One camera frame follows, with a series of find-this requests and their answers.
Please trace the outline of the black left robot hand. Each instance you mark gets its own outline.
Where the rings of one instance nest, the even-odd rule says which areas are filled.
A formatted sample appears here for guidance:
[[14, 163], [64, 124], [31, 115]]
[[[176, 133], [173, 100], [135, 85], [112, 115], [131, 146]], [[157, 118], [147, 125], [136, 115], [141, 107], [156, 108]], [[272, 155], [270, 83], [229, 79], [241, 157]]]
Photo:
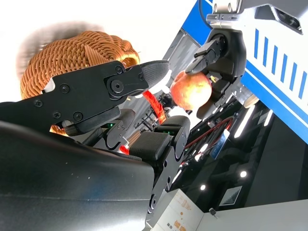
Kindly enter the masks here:
[[199, 107], [199, 119], [210, 117], [232, 94], [233, 88], [240, 83], [246, 66], [246, 47], [243, 34], [234, 29], [212, 29], [206, 43], [194, 54], [188, 65], [188, 75], [203, 73], [214, 76], [218, 81], [212, 85], [209, 100]]

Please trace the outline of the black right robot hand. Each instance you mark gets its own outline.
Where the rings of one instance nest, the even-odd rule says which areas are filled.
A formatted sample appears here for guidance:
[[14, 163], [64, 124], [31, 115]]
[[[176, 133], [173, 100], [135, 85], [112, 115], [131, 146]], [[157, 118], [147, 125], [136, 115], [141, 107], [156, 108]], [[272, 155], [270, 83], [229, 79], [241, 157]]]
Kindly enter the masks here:
[[0, 105], [3, 231], [141, 231], [183, 159], [190, 121], [173, 116], [116, 151], [134, 120], [120, 110], [168, 72], [166, 60], [112, 61], [57, 75], [54, 88]]

